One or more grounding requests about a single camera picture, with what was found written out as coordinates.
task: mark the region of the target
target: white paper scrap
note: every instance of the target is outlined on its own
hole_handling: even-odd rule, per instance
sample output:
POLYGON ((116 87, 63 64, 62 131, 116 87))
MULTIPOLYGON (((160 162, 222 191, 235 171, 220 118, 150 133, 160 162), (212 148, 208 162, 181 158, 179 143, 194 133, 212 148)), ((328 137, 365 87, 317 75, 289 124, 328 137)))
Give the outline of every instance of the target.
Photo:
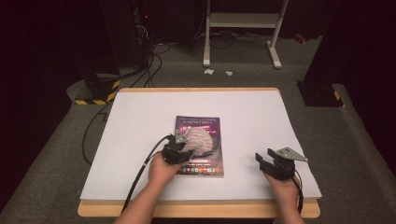
POLYGON ((209 74, 209 75, 213 75, 213 72, 214 72, 215 70, 212 70, 212 69, 206 69, 205 70, 205 74, 209 74))

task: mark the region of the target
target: magazine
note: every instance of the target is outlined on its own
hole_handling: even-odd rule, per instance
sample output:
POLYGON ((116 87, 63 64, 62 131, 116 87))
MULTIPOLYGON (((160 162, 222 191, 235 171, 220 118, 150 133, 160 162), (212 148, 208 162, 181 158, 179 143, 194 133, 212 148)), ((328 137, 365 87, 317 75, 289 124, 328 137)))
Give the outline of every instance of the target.
POLYGON ((189 163, 180 168, 177 171, 177 174, 188 176, 223 177, 224 169, 219 118, 177 116, 176 130, 180 133, 188 133, 188 131, 196 130, 196 128, 205 130, 208 133, 207 136, 209 141, 211 141, 211 147, 206 150, 194 151, 189 163))

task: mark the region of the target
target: table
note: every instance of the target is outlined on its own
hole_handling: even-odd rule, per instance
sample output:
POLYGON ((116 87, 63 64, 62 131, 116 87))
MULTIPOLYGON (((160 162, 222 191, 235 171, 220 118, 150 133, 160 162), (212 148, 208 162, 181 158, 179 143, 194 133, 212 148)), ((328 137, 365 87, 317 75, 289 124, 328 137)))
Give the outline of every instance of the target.
MULTIPOLYGON (((126 197, 126 194, 127 194, 127 191, 129 190, 130 185, 126 184, 127 186, 125 186, 125 188, 124 187, 121 188, 120 186, 116 186, 116 187, 112 186, 112 184, 114 184, 112 182, 120 181, 123 183, 125 176, 123 174, 120 176, 121 180, 117 179, 113 175, 113 173, 111 173, 111 170, 108 170, 108 167, 111 167, 114 164, 123 165, 124 162, 120 161, 120 162, 111 163, 111 165, 108 165, 107 164, 108 157, 112 157, 112 156, 114 156, 113 154, 117 154, 118 150, 112 148, 111 154, 108 154, 108 153, 104 154, 104 152, 106 152, 106 150, 107 150, 106 149, 106 147, 108 147, 107 144, 114 140, 112 138, 109 138, 111 133, 115 132, 114 129, 111 128, 112 125, 116 125, 119 128, 119 130, 116 130, 117 133, 114 134, 114 137, 117 138, 119 135, 126 134, 122 130, 122 127, 121 127, 122 123, 125 123, 125 121, 117 122, 118 119, 115 117, 115 116, 118 116, 118 117, 121 116, 121 114, 123 112, 125 112, 125 110, 127 112, 126 114, 129 116, 132 113, 131 108, 137 107, 137 105, 129 107, 127 105, 128 103, 126 103, 126 102, 130 102, 130 100, 133 98, 134 98, 134 100, 136 100, 136 98, 139 98, 139 96, 143 96, 143 97, 146 97, 146 98, 144 98, 143 102, 153 101, 152 103, 156 104, 155 99, 153 99, 154 96, 160 97, 162 95, 166 95, 166 93, 171 93, 171 94, 174 93, 174 94, 178 94, 179 96, 181 96, 180 94, 188 94, 189 96, 191 96, 192 93, 194 95, 199 95, 200 93, 202 93, 202 94, 210 93, 211 95, 214 96, 213 98, 218 97, 218 95, 221 95, 221 97, 224 97, 224 95, 226 95, 226 96, 231 95, 233 97, 233 99, 235 99, 235 101, 240 102, 240 105, 243 105, 243 104, 248 105, 248 104, 250 104, 250 101, 252 101, 252 103, 255 103, 255 101, 261 100, 261 99, 250 99, 249 101, 245 102, 244 100, 238 100, 235 98, 235 96, 237 96, 237 95, 246 96, 246 94, 250 94, 251 92, 258 92, 258 93, 271 92, 272 93, 271 95, 274 95, 274 93, 275 93, 276 95, 280 96, 280 93, 275 88, 153 88, 153 89, 133 88, 133 89, 120 90, 120 93, 119 93, 120 95, 116 96, 116 101, 115 101, 115 103, 113 105, 113 109, 110 113, 101 143, 98 148, 98 152, 97 152, 95 159, 93 161, 92 169, 90 170, 90 174, 87 178, 87 183, 84 186, 83 193, 81 194, 81 202, 80 202, 80 205, 78 208, 78 213, 82 217, 116 217, 120 214, 121 208, 123 206, 123 199, 124 199, 123 194, 125 194, 125 197, 126 197), (128 98, 127 101, 122 101, 122 97, 124 97, 124 98, 127 97, 128 98), (110 195, 107 197, 106 196, 107 192, 104 192, 104 191, 111 191, 110 188, 116 188, 116 190, 114 190, 115 192, 113 193, 113 195, 110 195), (126 192, 120 194, 120 196, 117 196, 120 193, 120 191, 125 191, 125 190, 126 190, 126 192)), ((171 95, 171 96, 172 96, 172 99, 177 101, 177 98, 174 97, 175 95, 171 95)), ((257 110, 261 111, 260 107, 263 107, 263 106, 257 105, 257 107, 258 107, 257 110)), ((224 122, 227 121, 226 116, 222 116, 220 118, 223 119, 224 122)), ((289 125, 290 125, 288 123, 289 120, 284 120, 284 121, 285 121, 285 125, 287 126, 287 128, 289 128, 289 125)), ((227 137, 228 137, 227 135, 230 135, 230 136, 233 135, 232 133, 227 133, 229 131, 227 127, 228 127, 228 125, 226 123, 222 124, 222 131, 224 132, 224 136, 222 134, 222 137, 224 137, 225 140, 227 140, 227 137)), ((282 133, 287 132, 287 130, 285 130, 285 129, 281 129, 279 131, 282 133)), ((288 139, 289 138, 285 138, 285 141, 289 142, 289 146, 292 146, 296 151, 300 150, 300 153, 302 153, 302 150, 299 148, 298 141, 296 141, 296 139, 294 139, 293 136, 291 136, 289 140, 288 139)), ((173 184, 175 184, 177 186, 182 186, 182 185, 186 186, 186 184, 189 184, 190 182, 193 182, 193 181, 195 181, 195 184, 198 182, 209 183, 209 182, 213 182, 213 181, 216 181, 219 185, 224 184, 222 182, 227 182, 227 181, 231 181, 231 182, 235 183, 235 177, 240 178, 240 177, 238 177, 238 172, 243 173, 243 174, 246 172, 246 170, 244 168, 245 166, 249 166, 248 169, 250 169, 250 168, 253 169, 252 172, 257 173, 258 176, 261 175, 261 171, 258 169, 258 166, 259 166, 258 163, 245 165, 244 161, 240 161, 240 163, 242 164, 241 165, 242 168, 238 168, 238 169, 234 169, 232 166, 230 166, 230 164, 227 164, 226 161, 231 162, 234 160, 234 157, 230 157, 230 153, 227 153, 227 148, 229 148, 231 150, 231 147, 229 145, 224 144, 223 147, 226 148, 223 151, 225 177, 223 179, 217 179, 217 180, 200 179, 199 181, 197 181, 195 179, 195 180, 189 180, 187 182, 186 182, 186 179, 176 178, 168 186, 166 192, 164 193, 165 195, 163 196, 163 199, 158 203, 157 208, 154 213, 155 217, 245 217, 245 218, 274 218, 274 217, 278 217, 278 212, 276 210, 276 203, 273 199, 269 199, 268 198, 269 196, 265 193, 263 193, 262 195, 260 195, 260 193, 258 193, 257 195, 256 195, 256 193, 254 193, 253 196, 251 197, 251 195, 249 196, 250 192, 238 191, 238 190, 240 190, 240 188, 238 188, 238 185, 243 185, 242 183, 237 183, 237 184, 233 185, 233 192, 239 192, 237 194, 244 194, 244 193, 246 194, 246 196, 243 196, 243 197, 245 197, 245 199, 242 199, 242 200, 241 199, 233 199, 234 196, 229 196, 229 195, 221 196, 221 197, 225 197, 225 200, 219 200, 219 199, 208 200, 205 198, 205 196, 199 196, 199 197, 197 196, 198 198, 194 198, 195 197, 194 195, 189 196, 190 198, 187 198, 186 200, 183 200, 184 198, 177 197, 177 195, 178 196, 183 195, 183 194, 185 195, 186 193, 183 191, 184 188, 179 188, 179 189, 177 189, 177 194, 175 194, 174 190, 176 189, 176 187, 172 186, 173 184)), ((124 156, 122 154, 120 156, 120 158, 118 158, 117 160, 122 160, 123 157, 129 157, 129 155, 124 156)), ((321 194, 318 192, 318 185, 316 184, 316 181, 313 178, 312 174, 310 174, 309 168, 307 168, 306 163, 305 164, 300 164, 300 163, 296 164, 296 167, 297 167, 297 169, 301 170, 299 172, 303 177, 304 185, 305 186, 313 186, 313 188, 310 190, 308 190, 307 188, 304 188, 305 190, 307 190, 307 192, 304 193, 305 200, 304 200, 304 209, 302 212, 302 216, 307 217, 307 218, 318 217, 320 214, 320 209, 318 207, 317 198, 321 197, 321 194)), ((263 191, 262 188, 265 188, 264 183, 259 181, 258 183, 260 186, 256 186, 256 185, 258 185, 258 183, 256 183, 256 181, 257 181, 257 179, 264 180, 264 178, 256 178, 257 175, 255 174, 255 175, 248 175, 248 176, 241 177, 241 178, 247 178, 247 179, 252 178, 249 181, 251 182, 251 185, 253 185, 253 186, 250 186, 248 184, 246 186, 243 186, 243 188, 253 188, 253 190, 249 190, 249 191, 255 191, 255 190, 257 190, 256 189, 256 187, 257 187, 257 188, 259 188, 259 191, 263 191)), ((144 180, 143 176, 145 176, 145 174, 142 175, 142 179, 139 181, 139 183, 142 182, 142 183, 140 183, 142 185, 142 186, 140 186, 140 188, 143 188, 143 186, 145 185, 145 183, 144 183, 145 180, 144 180)), ((138 186, 136 186, 136 191, 137 192, 139 191, 139 184, 138 184, 138 186)), ((213 197, 216 197, 216 195, 209 195, 207 197, 212 199, 213 197)))
POLYGON ((275 49, 279 30, 285 16, 289 0, 282 0, 279 13, 215 13, 210 11, 210 0, 207 0, 204 66, 210 66, 210 27, 246 27, 272 28, 272 39, 267 41, 267 48, 271 54, 275 69, 281 69, 279 57, 275 49))

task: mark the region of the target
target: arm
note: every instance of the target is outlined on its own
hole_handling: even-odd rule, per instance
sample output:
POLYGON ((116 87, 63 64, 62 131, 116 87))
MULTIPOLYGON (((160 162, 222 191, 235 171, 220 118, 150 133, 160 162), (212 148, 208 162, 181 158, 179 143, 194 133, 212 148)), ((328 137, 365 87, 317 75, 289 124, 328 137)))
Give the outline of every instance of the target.
POLYGON ((130 201, 114 224, 148 224, 152 220, 158 198, 169 184, 177 170, 183 164, 169 165, 163 160, 163 155, 158 153, 151 161, 148 171, 148 183, 130 201))
POLYGON ((277 180, 264 174, 271 185, 283 224, 302 224, 303 218, 297 209, 298 190, 291 179, 277 180))

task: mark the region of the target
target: yellow and black hazard tape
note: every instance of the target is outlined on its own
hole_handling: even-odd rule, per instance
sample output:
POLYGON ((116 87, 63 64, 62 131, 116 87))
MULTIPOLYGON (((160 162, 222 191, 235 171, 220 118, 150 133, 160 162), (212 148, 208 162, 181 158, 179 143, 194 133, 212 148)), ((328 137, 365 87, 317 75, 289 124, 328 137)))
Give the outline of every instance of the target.
POLYGON ((114 82, 111 93, 107 96, 106 100, 103 99, 75 99, 77 105, 106 105, 114 100, 117 93, 117 88, 120 85, 120 80, 114 82))

